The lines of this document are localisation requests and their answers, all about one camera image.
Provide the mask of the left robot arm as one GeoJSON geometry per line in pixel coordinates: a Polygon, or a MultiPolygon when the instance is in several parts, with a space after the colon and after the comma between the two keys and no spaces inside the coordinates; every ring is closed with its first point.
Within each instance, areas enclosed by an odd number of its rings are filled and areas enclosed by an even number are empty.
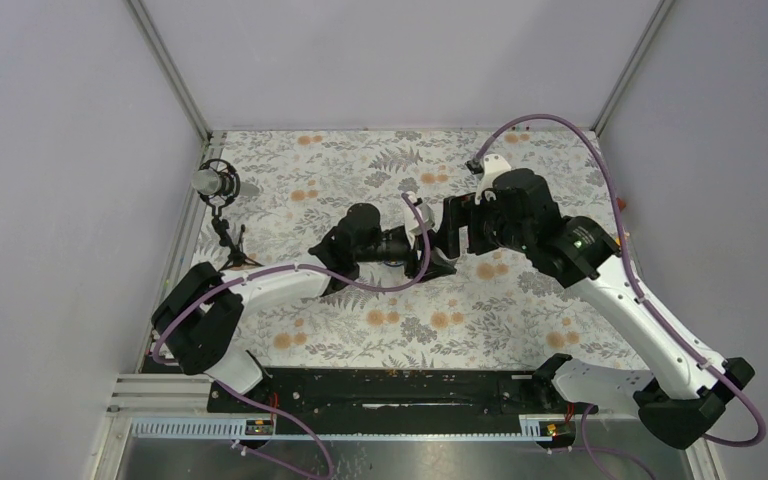
{"type": "Polygon", "coordinates": [[[158,337],[155,363],[175,364],[186,375],[205,374],[230,389],[248,411],[269,401],[270,385],[253,354],[232,347],[246,316],[296,300],[361,288],[364,263],[399,263],[404,289],[452,275],[456,269],[434,248],[435,221],[429,206],[404,195],[404,222],[384,230],[379,210],[358,203],[307,254],[293,262],[224,274],[208,262],[192,267],[152,315],[158,337]]]}

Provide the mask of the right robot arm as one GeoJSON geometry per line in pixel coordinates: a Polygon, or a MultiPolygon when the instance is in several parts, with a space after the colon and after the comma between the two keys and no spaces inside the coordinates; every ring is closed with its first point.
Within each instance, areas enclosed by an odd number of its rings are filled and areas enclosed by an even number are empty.
{"type": "Polygon", "coordinates": [[[560,212],[543,177],[497,154],[468,169],[480,181],[473,193],[445,199],[436,234],[442,255],[523,254],[598,311],[644,362],[641,370],[622,370],[556,354],[534,371],[537,405],[557,412],[569,402],[592,404],[631,415],[676,449],[704,438],[753,367],[693,335],[627,272],[623,249],[596,221],[560,212]]]}

